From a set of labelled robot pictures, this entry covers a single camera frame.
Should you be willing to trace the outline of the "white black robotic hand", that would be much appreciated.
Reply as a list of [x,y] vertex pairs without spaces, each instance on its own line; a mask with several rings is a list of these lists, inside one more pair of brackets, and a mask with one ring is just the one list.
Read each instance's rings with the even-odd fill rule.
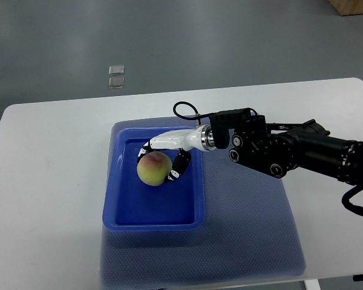
[[201,125],[196,129],[171,130],[151,138],[140,149],[137,164],[148,153],[164,153],[172,161],[172,169],[164,183],[175,181],[187,170],[192,159],[192,149],[202,152],[216,149],[210,125]]

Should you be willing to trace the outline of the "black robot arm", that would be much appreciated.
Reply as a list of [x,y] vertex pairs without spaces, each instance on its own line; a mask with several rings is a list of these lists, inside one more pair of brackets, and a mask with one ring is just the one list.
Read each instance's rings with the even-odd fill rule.
[[363,141],[333,138],[315,120],[266,123],[251,108],[217,112],[209,121],[215,146],[233,145],[233,162],[275,178],[301,167],[350,184],[342,204],[363,217]]

